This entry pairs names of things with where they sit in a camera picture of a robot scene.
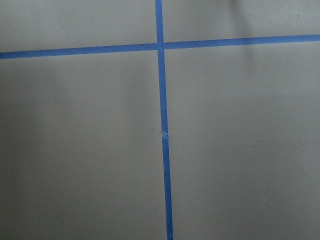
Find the blue tape line lengthwise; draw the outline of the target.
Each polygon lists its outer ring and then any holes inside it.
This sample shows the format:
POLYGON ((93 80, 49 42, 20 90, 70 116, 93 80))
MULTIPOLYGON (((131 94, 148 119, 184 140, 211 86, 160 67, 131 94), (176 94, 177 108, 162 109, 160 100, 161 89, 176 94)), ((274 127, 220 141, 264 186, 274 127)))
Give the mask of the blue tape line lengthwise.
POLYGON ((173 215, 172 215, 172 188, 171 188, 171 169, 170 169, 170 148, 168 131, 168 109, 167 109, 167 88, 166 88, 166 67, 165 67, 165 45, 163 27, 163 8, 162 1, 155 1, 155 20, 156 20, 156 40, 157 40, 157 62, 158 62, 158 83, 160 101, 160 121, 162 134, 162 161, 163 161, 163 180, 164 180, 164 199, 166 217, 166 238, 174 238, 173 215))

